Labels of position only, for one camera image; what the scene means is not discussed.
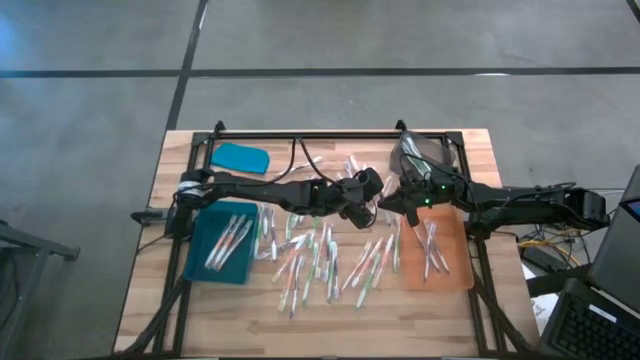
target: wooden table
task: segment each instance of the wooden table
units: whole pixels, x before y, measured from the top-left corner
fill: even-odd
[[[461,131],[473,180],[501,186],[488,131]],[[186,168],[192,134],[193,131],[167,133],[150,206],[166,208],[170,205],[179,176]],[[216,141],[216,146],[223,142]],[[256,146],[269,152],[271,164],[266,178],[285,169],[290,158],[289,140],[243,140],[234,143]],[[306,143],[311,156],[324,157],[320,169],[329,176],[343,171],[346,156],[355,154],[360,163],[374,166],[384,179],[388,171],[388,154],[395,141],[307,140]],[[298,164],[306,162],[299,147],[295,160]],[[306,179],[311,174],[311,169],[306,169],[289,175],[287,179]],[[343,280],[353,267],[362,244],[390,232],[383,219],[378,219],[372,228],[360,231],[337,216],[325,220],[335,226]],[[277,226],[280,239],[283,238],[285,221],[286,214],[279,210]],[[161,235],[162,231],[161,226],[146,228],[140,246]],[[169,241],[161,241],[137,256],[115,350],[130,345],[157,310],[170,247]],[[487,247],[500,306],[525,338],[535,344],[538,333],[515,242],[510,236],[495,234],[487,242]],[[466,291],[404,291],[398,279],[387,271],[380,289],[370,293],[363,309],[356,312],[354,304],[359,291],[347,291],[341,300],[328,305],[325,287],[317,282],[311,288],[309,306],[299,308],[295,319],[289,320],[286,314],[276,311],[283,287],[282,280],[271,282],[276,268],[276,264],[268,261],[255,262],[250,282],[245,286],[194,283],[182,355],[417,357],[477,354]],[[485,332],[492,348],[494,342],[489,315],[484,304],[482,308]],[[169,319],[165,344],[171,344],[173,321],[175,313]]]

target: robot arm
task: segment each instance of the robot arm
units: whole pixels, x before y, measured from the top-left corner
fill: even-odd
[[[466,179],[455,168],[430,165],[428,176],[402,175],[398,189],[378,206],[406,215],[415,226],[417,208],[451,203],[469,213],[467,231],[481,239],[503,225],[566,223],[590,231],[609,225],[605,199],[573,184],[492,188]]]
[[[168,226],[174,237],[188,236],[193,213],[225,197],[236,197],[279,205],[298,215],[327,216],[338,213],[359,229],[371,226],[374,214],[366,203],[382,191],[382,180],[371,168],[350,179],[332,184],[324,179],[279,184],[234,176],[208,169],[185,172],[175,194],[176,210]]]

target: cable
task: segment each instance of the cable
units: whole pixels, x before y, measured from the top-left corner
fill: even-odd
[[[311,168],[313,169],[313,171],[316,172],[316,174],[318,174],[323,180],[330,182],[331,184],[336,184],[335,180],[329,178],[328,176],[326,176],[325,174],[323,174],[317,167],[316,164],[313,162],[313,159],[311,158],[311,155],[309,155],[309,151],[307,150],[307,145],[304,143],[304,140],[302,140],[301,137],[296,136],[294,138],[294,140],[297,139],[298,142],[300,143],[300,146],[302,146],[302,151],[304,152],[304,155],[307,157],[307,161],[309,161],[309,165],[311,165]]]
[[[8,251],[10,251],[10,261],[13,267],[13,287],[15,289],[16,296],[13,304],[11,305],[11,308],[9,309],[9,312],[7,312],[7,315],[4,317],[4,319],[2,319],[2,322],[0,322],[0,333],[4,332],[4,327],[7,325],[7,322],[11,318],[13,311],[16,309],[16,306],[18,305],[18,298],[20,297],[20,285],[18,283],[18,265],[16,264],[15,254],[13,253],[14,250]]]
[[[544,231],[542,230],[542,225],[540,224],[534,224],[533,225],[534,229],[536,229],[536,235],[540,236],[542,238],[542,240],[547,240],[547,237],[544,235]]]
[[[287,176],[289,174],[289,172],[291,171],[291,168],[293,167],[293,163],[295,160],[295,156],[296,156],[296,141],[298,141],[299,138],[294,137],[293,138],[293,142],[291,144],[291,159],[289,160],[289,166],[287,167],[287,169],[280,175],[276,176],[275,178],[269,180],[269,181],[265,181],[259,184],[243,184],[242,186],[266,186],[266,185],[271,185],[271,184],[275,184],[276,182],[280,181],[282,178],[284,178],[285,176]],[[199,189],[199,190],[207,190],[211,187],[213,187],[214,185],[236,185],[236,183],[216,183],[216,182],[212,182],[212,183],[206,183],[206,184],[199,184],[199,185],[194,185],[194,186],[189,186],[183,189],[180,189],[176,192],[173,193],[173,199],[174,201],[177,200],[177,196],[185,191],[189,191],[189,190],[193,190],[193,189]]]
[[[568,256],[569,256],[569,259],[572,259],[572,260],[574,260],[574,261],[575,261],[575,259],[573,259],[573,257],[571,256],[571,253],[572,253],[572,252],[573,252],[573,244],[572,244],[572,243],[569,243],[569,255],[568,255]],[[564,269],[565,269],[565,270],[569,269],[569,266],[570,266],[570,265],[569,265],[569,260],[567,260],[567,264],[565,265],[565,268],[564,268]]]
[[[571,251],[567,252],[567,250],[559,247],[556,244],[548,244],[548,246],[552,247],[553,249],[556,249],[557,251],[560,251],[561,253],[563,253],[564,255],[566,255],[567,257],[563,257],[563,260],[565,260],[566,262],[566,266],[565,266],[565,270],[568,269],[569,267],[569,261],[573,261],[574,264],[576,264],[576,266],[580,266],[580,262],[578,260],[576,260],[575,257],[571,256],[571,253],[573,252],[573,247],[571,247]]]
[[[148,243],[144,244],[141,248],[138,249],[138,251],[136,252],[136,255],[140,254],[140,252],[142,252],[142,250],[144,250],[145,248],[147,248],[147,247],[157,243],[158,241],[164,239],[166,236],[167,236],[167,234],[162,234],[162,236],[160,236],[160,237],[158,237],[156,239],[153,239],[153,240],[149,241]]]
[[[591,264],[591,255],[589,254],[589,248],[587,248],[587,243],[584,241],[584,236],[580,235],[580,241],[582,241],[582,248],[584,249],[584,254],[587,256],[587,264]]]
[[[511,236],[515,236],[516,238],[516,242],[520,241],[520,237],[518,236],[518,234],[511,232],[511,231],[502,231],[502,230],[493,230],[494,233],[496,234],[505,234],[505,235],[511,235]]]
[[[529,233],[527,233],[525,235],[522,235],[520,238],[521,239],[534,240],[536,238],[536,236],[540,235],[540,230],[538,230],[538,228],[535,226],[535,224],[534,224],[534,227],[536,228],[535,230],[533,230],[533,231],[531,231],[531,232],[529,232]]]
[[[580,266],[580,262],[575,257],[571,256],[571,253],[568,253],[566,250],[559,247],[558,244],[560,243],[552,243],[552,242],[549,242],[549,240],[539,240],[539,241],[529,240],[529,241],[525,241],[523,243],[518,244],[518,246],[523,248],[532,247],[532,246],[548,246],[557,251],[564,253],[565,255],[567,255],[567,257],[571,261],[573,261],[574,264],[576,264],[576,266]]]
[[[562,259],[563,262],[566,263],[567,261],[569,261],[569,258],[566,256],[566,253],[563,253],[562,251],[560,251],[560,248],[558,248],[557,246],[547,246],[547,247],[555,251],[556,254],[560,256],[560,259]]]
[[[578,230],[578,229],[569,229],[569,230],[563,231],[563,232],[561,232],[561,233],[559,233],[557,235],[554,235],[554,236],[550,237],[549,239],[545,239],[545,240],[542,240],[542,241],[529,240],[529,241],[525,241],[525,242],[523,242],[523,243],[521,243],[519,245],[525,245],[526,246],[530,242],[531,243],[540,243],[540,242],[550,243],[551,240],[557,239],[557,238],[559,238],[561,236],[568,235],[568,234],[570,234],[572,232],[577,232],[579,234],[580,230]]]

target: translucent orange tray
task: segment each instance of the translucent orange tray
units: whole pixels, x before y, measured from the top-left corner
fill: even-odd
[[[432,209],[418,209],[418,217],[422,223],[429,218],[438,224],[436,242],[449,265],[451,274],[436,273],[433,267],[427,281],[423,281],[425,254],[424,249],[409,226],[406,218],[402,220],[400,234],[400,269],[402,271],[402,287],[405,290],[455,291],[473,287],[473,273],[469,247],[464,231],[461,213],[451,205],[437,205]],[[426,237],[424,226],[416,227]]]

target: laptop keyboard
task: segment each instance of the laptop keyboard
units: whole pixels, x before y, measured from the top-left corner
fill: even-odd
[[[552,344],[580,359],[640,359],[640,337],[572,298]]]

